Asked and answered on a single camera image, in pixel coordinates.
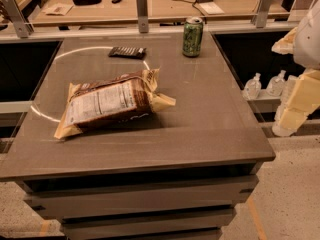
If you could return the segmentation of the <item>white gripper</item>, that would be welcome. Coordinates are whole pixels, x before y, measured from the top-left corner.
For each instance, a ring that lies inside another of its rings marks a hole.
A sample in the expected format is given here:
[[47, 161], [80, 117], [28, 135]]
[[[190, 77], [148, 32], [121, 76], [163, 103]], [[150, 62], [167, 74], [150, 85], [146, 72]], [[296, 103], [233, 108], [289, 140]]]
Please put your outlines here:
[[283, 38], [272, 52], [293, 54], [294, 61], [306, 69], [299, 77], [290, 76], [281, 96], [272, 132], [287, 137], [294, 134], [308, 116], [320, 107], [320, 0]]

